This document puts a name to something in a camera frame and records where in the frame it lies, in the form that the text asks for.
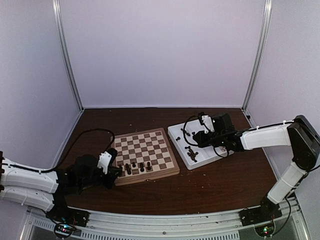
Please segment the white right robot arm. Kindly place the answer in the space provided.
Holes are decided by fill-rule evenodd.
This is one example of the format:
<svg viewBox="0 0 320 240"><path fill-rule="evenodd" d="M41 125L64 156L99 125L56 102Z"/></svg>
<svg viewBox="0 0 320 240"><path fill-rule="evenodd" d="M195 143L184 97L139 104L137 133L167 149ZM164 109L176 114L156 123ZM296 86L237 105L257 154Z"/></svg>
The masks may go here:
<svg viewBox="0 0 320 240"><path fill-rule="evenodd" d="M278 180L263 197L256 210L259 220L268 220L276 205L289 196L300 182L320 166L320 136L304 115L293 120L236 130L227 113L196 116L203 130L192 137L196 147L223 147L229 152L263 149L275 170Z"/></svg>

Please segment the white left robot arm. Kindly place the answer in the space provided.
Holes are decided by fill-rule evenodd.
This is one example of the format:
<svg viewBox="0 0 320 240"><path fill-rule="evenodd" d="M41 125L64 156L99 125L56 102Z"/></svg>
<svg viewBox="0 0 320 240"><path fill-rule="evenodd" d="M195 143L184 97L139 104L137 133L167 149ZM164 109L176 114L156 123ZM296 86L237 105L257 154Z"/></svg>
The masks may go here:
<svg viewBox="0 0 320 240"><path fill-rule="evenodd" d="M85 154L66 169L19 165L2 156L0 198L52 212L61 222L67 222L72 218L72 211L65 197L99 185L110 189L122 174L121 168L113 166L117 154L114 148L98 158Z"/></svg>

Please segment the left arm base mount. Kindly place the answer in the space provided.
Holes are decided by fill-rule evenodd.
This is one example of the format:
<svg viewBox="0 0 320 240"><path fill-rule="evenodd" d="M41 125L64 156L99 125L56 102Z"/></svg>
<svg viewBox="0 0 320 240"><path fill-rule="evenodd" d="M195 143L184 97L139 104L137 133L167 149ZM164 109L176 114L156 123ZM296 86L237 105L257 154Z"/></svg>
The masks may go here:
<svg viewBox="0 0 320 240"><path fill-rule="evenodd" d="M65 197L59 193L53 194L53 207L46 213L54 221L77 227L86 227L90 216L88 211L68 207Z"/></svg>

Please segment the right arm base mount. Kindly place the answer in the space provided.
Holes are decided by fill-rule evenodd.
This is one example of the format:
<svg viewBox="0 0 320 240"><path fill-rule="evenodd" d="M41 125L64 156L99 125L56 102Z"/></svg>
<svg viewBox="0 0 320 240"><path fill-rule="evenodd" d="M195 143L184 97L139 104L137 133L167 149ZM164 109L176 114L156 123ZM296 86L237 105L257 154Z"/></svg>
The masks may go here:
<svg viewBox="0 0 320 240"><path fill-rule="evenodd" d="M238 214L243 227L271 221L283 215L280 205L273 203L266 196L260 201L260 206L244 208Z"/></svg>

